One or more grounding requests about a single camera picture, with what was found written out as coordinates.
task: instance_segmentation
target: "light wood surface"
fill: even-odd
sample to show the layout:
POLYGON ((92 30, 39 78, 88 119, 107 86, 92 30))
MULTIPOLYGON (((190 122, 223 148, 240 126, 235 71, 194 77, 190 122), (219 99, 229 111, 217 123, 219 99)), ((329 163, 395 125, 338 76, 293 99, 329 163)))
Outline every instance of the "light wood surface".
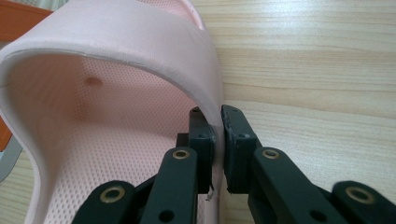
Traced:
MULTIPOLYGON (((193 0, 217 47, 226 104, 265 146, 331 190, 356 180, 396 203, 396 2, 193 0)), ((21 155, 0 183, 0 223, 22 223, 33 185, 21 155)), ((252 223, 225 194, 226 223, 252 223)))

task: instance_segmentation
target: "small hole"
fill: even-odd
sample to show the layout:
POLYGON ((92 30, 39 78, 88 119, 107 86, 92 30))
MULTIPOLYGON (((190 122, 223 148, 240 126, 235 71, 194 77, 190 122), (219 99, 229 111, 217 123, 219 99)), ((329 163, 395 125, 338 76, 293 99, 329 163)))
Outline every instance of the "small hole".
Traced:
POLYGON ((267 154, 270 157, 276 156, 276 153, 274 151, 270 151, 270 150, 265 151, 265 154, 267 154))
POLYGON ((112 189, 111 191, 106 193, 106 197, 108 199, 115 199, 115 198, 119 197, 119 195, 120 195, 120 191, 117 189, 112 189))
POLYGON ((368 200, 369 197, 367 196, 367 194, 364 194, 363 192, 360 191, 353 191, 353 195, 355 195, 355 197, 361 199, 361 200, 368 200))
POLYGON ((160 221, 161 222, 170 222, 174 219, 175 214, 172 211, 165 210, 160 213, 160 221))
POLYGON ((178 157, 185 157, 185 156, 186 156, 186 152, 184 152, 184 151, 179 151, 179 152, 176 153, 176 155, 177 155, 178 157))
POLYGON ((326 222, 327 221, 326 215, 324 215, 323 213, 321 213, 317 210, 311 210, 311 212, 309 212, 309 215, 311 215, 311 217, 318 222, 326 222))
POLYGON ((87 79, 85 79, 84 83, 87 86, 95 86, 95 87, 103 86, 103 81, 97 77, 88 77, 87 79))
POLYGON ((248 135, 247 133, 240 133, 240 134, 238 134, 238 136, 241 138, 249 138, 250 137, 250 135, 248 135))

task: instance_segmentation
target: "screw hole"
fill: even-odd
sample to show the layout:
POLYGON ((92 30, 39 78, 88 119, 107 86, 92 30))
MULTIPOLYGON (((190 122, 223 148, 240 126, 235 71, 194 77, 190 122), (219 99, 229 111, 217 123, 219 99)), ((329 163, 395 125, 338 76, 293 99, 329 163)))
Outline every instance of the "screw hole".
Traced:
POLYGON ((125 195, 125 189, 121 186, 114 186, 105 189, 100 194, 100 201, 102 203, 115 203, 125 195))
POLYGON ((262 152, 262 155, 268 159, 277 159, 280 155, 277 151, 272 149, 266 149, 262 152))
POLYGON ((323 213, 317 211, 317 210, 311 210, 311 212, 309 212, 309 215, 316 221, 318 222, 326 222, 327 221, 327 217, 326 215, 324 215, 323 213))
POLYGON ((160 221, 161 222, 170 222, 174 219, 175 214, 170 210, 165 210, 160 213, 160 221))
POLYGON ((185 150, 178 150, 178 151, 175 151, 172 155, 175 159, 183 160, 183 159, 188 158, 190 156, 190 153, 185 150))
POLYGON ((375 201, 373 194, 365 189, 361 189, 358 187, 346 188, 346 195, 359 203, 371 204, 375 201))

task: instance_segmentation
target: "wood grain surface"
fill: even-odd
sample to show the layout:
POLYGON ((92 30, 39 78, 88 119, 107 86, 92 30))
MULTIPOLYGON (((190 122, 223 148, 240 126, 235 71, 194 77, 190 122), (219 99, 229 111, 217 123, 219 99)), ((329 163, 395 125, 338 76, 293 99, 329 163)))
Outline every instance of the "wood grain surface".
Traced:
MULTIPOLYGON (((316 185, 356 180, 396 203, 396 2, 193 0, 215 42, 225 103, 316 185)), ((0 223, 22 223, 24 154, 0 183, 0 223)), ((224 193, 227 224, 253 223, 224 193)))

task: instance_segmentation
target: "pink padding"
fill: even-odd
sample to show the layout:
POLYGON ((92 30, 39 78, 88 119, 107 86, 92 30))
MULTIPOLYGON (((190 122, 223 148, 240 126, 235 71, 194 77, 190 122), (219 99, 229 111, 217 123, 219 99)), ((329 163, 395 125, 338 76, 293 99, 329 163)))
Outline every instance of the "pink padding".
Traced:
POLYGON ((218 222, 216 52, 189 2, 146 2, 70 1, 0 51, 1 114, 35 171, 25 223, 70 223, 98 185, 155 175, 196 105, 218 139, 199 222, 218 222))

